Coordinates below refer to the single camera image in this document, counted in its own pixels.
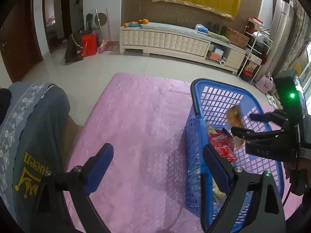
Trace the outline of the person's right hand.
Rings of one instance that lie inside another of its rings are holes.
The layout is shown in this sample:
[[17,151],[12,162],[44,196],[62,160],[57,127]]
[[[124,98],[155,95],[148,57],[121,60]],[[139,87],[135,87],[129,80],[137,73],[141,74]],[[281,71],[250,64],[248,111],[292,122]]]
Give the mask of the person's right hand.
[[286,179],[291,184],[290,192],[301,196],[310,189],[310,160],[299,159],[284,163]]

